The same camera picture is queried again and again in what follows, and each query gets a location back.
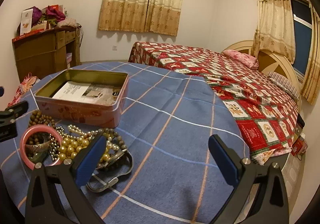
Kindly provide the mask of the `cream wooden headboard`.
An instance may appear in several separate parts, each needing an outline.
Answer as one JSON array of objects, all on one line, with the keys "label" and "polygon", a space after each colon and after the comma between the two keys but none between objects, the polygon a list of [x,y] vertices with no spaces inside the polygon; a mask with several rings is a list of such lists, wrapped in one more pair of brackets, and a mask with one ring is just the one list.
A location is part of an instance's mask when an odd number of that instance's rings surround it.
[{"label": "cream wooden headboard", "polygon": [[[226,48],[236,50],[242,53],[251,54],[253,47],[253,41],[240,41],[234,43]],[[275,71],[286,77],[298,90],[300,94],[300,84],[298,77],[293,66],[290,64],[289,60],[278,53],[270,52],[268,50],[262,50],[258,54],[259,67],[258,70],[265,74],[266,76],[270,71]]]}]

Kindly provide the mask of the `pink bangle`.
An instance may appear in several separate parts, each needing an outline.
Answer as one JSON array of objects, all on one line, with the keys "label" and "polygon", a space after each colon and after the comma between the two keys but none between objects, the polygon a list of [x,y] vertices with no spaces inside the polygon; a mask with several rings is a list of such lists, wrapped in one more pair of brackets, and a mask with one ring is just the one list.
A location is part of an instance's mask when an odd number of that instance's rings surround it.
[{"label": "pink bangle", "polygon": [[[27,155],[25,152],[25,144],[40,144],[50,141],[49,150],[47,152],[39,152],[33,155]],[[62,144],[61,135],[51,126],[37,124],[29,127],[20,139],[20,156],[24,164],[31,170],[35,168],[35,164],[44,161],[49,152],[55,152]]]}]

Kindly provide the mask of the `printed paper leaflet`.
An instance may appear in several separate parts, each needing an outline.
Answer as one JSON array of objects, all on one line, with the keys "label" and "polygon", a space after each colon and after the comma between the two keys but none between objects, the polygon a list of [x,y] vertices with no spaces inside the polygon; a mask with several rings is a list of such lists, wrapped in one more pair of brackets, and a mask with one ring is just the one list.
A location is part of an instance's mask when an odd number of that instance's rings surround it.
[{"label": "printed paper leaflet", "polygon": [[121,87],[68,81],[53,95],[53,98],[56,100],[111,106],[116,102],[120,91]]}]

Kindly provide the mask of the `blue plaid tablecloth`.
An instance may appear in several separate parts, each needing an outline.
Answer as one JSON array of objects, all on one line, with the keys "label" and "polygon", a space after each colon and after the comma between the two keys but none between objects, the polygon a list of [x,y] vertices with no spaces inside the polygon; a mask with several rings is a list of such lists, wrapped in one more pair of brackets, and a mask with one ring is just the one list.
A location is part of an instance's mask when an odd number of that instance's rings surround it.
[{"label": "blue plaid tablecloth", "polygon": [[112,188],[82,192],[101,223],[209,223],[228,199],[228,185],[208,150],[217,134],[240,157],[249,155],[240,130],[206,82],[141,64],[106,62],[82,70],[127,73],[116,132],[133,166]]}]

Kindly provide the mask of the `striped pillow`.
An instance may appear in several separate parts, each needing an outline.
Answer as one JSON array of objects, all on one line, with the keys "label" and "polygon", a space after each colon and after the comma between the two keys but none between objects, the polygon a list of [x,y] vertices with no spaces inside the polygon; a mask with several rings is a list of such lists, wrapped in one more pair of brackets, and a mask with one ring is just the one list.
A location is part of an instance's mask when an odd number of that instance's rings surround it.
[{"label": "striped pillow", "polygon": [[297,88],[283,75],[276,73],[276,72],[269,72],[268,78],[272,81],[275,85],[280,87],[285,93],[287,93],[291,98],[295,101],[299,100],[299,92]]}]

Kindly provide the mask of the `beige curtain side window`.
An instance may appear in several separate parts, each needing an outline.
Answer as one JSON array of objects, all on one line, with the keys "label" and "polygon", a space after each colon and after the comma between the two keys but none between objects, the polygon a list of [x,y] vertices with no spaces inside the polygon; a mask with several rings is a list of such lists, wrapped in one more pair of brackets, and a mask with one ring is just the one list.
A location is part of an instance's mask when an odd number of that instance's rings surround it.
[{"label": "beige curtain side window", "polygon": [[[257,0],[258,23],[254,34],[252,54],[267,50],[281,54],[291,64],[296,60],[291,0]],[[319,95],[319,15],[310,4],[312,25],[311,47],[302,84],[302,96],[313,105]]]}]

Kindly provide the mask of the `red patchwork bedspread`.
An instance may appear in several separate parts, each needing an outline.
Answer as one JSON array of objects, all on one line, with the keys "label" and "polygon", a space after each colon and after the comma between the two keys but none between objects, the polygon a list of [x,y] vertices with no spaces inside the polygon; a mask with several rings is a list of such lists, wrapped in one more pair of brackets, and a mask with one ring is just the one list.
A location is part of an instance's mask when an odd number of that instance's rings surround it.
[{"label": "red patchwork bedspread", "polygon": [[155,42],[136,42],[129,62],[203,77],[234,117],[254,162],[291,152],[298,101],[260,71],[208,49]]}]

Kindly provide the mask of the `pink pillow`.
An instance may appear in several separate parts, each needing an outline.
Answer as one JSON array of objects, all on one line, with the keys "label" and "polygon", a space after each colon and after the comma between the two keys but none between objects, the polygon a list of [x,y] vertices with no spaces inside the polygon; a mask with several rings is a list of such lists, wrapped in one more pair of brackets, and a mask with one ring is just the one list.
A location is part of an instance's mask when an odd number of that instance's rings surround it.
[{"label": "pink pillow", "polygon": [[257,70],[259,67],[259,61],[254,56],[251,56],[249,54],[232,49],[224,50],[222,54],[226,57],[239,61],[252,70]]}]

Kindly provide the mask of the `red flat box on dresser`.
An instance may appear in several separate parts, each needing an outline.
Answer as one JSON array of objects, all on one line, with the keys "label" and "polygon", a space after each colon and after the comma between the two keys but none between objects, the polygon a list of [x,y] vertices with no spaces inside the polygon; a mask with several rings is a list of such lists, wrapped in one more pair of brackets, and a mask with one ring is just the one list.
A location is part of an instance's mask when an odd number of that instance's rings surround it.
[{"label": "red flat box on dresser", "polygon": [[24,38],[27,38],[27,37],[30,37],[30,36],[33,36],[33,35],[38,35],[42,32],[44,32],[45,30],[44,29],[37,29],[37,30],[33,30],[31,32],[28,32],[26,34],[23,34],[23,35],[20,35],[20,36],[17,36],[15,38],[12,39],[12,43],[15,43],[16,41],[19,41],[21,39],[24,39]]}]

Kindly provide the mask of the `white product box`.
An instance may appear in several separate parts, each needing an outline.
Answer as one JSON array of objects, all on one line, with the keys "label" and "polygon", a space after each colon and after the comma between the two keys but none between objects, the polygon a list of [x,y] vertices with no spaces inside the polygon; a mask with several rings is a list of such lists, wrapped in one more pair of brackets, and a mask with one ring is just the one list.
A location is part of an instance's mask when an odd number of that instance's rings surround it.
[{"label": "white product box", "polygon": [[20,35],[31,32],[33,18],[33,9],[27,9],[22,11],[21,23],[20,23]]}]

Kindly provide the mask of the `brown wooden dresser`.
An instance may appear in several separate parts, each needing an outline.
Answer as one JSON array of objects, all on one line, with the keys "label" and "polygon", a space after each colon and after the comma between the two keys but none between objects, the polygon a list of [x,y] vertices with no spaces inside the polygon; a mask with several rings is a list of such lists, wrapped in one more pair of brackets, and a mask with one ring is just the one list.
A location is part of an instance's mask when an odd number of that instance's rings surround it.
[{"label": "brown wooden dresser", "polygon": [[29,73],[42,79],[80,65],[81,40],[81,26],[65,26],[12,43],[20,82]]}]

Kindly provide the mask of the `purple clothes pile on dresser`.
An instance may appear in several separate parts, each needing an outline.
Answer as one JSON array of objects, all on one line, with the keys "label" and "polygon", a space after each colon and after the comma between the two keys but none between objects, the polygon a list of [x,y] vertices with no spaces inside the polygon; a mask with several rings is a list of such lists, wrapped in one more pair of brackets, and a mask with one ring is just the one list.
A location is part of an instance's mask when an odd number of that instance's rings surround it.
[{"label": "purple clothes pile on dresser", "polygon": [[65,14],[59,9],[54,8],[53,6],[47,6],[44,10],[33,6],[33,16],[31,20],[31,26],[34,27],[44,21],[47,21],[52,27],[77,27],[77,22],[73,18],[68,18]]}]

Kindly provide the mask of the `pink metal tin box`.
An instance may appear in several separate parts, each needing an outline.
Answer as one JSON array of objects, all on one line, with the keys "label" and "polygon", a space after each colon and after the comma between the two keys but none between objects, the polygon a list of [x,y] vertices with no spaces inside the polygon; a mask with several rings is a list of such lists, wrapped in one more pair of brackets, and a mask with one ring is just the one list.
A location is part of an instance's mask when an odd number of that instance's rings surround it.
[{"label": "pink metal tin box", "polygon": [[[53,95],[68,81],[121,87],[121,91],[116,102],[111,106],[54,99]],[[49,116],[74,123],[115,128],[120,123],[128,83],[129,74],[127,73],[67,69],[45,84],[34,94],[34,97],[39,109]]]}]

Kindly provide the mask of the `patterned silver cuff bangle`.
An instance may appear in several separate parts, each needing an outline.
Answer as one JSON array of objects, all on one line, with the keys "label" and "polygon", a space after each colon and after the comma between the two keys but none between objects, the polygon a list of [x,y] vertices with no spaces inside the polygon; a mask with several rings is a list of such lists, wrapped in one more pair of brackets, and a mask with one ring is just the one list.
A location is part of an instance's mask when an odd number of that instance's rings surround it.
[{"label": "patterned silver cuff bangle", "polygon": [[50,146],[50,141],[46,141],[40,144],[35,144],[35,143],[30,144],[29,142],[27,142],[25,144],[25,152],[27,155],[33,155],[39,152],[47,152],[49,150],[49,146]]}]

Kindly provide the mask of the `pile of clothes on floor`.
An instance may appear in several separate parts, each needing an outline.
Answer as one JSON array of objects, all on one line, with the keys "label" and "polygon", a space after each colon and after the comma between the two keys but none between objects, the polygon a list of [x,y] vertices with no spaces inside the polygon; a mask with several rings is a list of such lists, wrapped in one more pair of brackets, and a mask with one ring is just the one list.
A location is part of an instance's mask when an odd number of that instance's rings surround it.
[{"label": "pile of clothes on floor", "polygon": [[33,87],[33,85],[35,85],[39,81],[40,79],[37,76],[33,76],[31,73],[27,74],[24,80],[18,86],[13,100],[8,103],[7,107],[17,104],[22,96],[26,94]]}]

